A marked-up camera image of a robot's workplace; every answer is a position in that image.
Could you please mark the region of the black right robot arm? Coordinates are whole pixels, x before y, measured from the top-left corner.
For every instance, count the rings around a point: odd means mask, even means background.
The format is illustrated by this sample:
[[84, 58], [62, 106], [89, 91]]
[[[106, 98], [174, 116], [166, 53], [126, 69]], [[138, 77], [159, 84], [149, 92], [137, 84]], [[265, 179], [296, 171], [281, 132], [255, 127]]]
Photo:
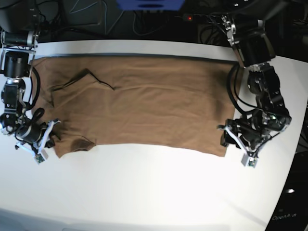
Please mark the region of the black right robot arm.
[[40, 123], [45, 113], [38, 108], [29, 118], [40, 94], [40, 76], [29, 58], [34, 58], [40, 35], [39, 9], [34, 0], [2, 0], [0, 2], [0, 73], [6, 82], [0, 92], [4, 112], [0, 116], [0, 130], [13, 135], [16, 149], [29, 152], [40, 164], [48, 159], [47, 148], [55, 143], [54, 119]]

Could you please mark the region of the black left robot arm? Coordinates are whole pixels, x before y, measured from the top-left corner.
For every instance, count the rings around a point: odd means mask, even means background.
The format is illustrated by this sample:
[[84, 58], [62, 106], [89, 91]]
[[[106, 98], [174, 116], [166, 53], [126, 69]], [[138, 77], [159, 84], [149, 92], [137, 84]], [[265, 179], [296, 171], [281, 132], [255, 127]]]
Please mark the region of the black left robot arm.
[[[208, 16], [212, 22], [220, 18], [217, 26], [238, 60], [228, 73], [226, 88], [241, 116], [218, 126], [223, 131], [220, 143], [241, 149], [246, 167], [256, 166], [261, 149], [285, 131], [292, 120], [281, 95], [279, 77], [270, 65], [275, 52], [265, 31], [265, 22], [287, 4], [286, 0], [224, 0]], [[256, 98], [249, 111], [241, 108], [243, 101], [236, 93], [241, 68], [248, 71], [247, 87]]]

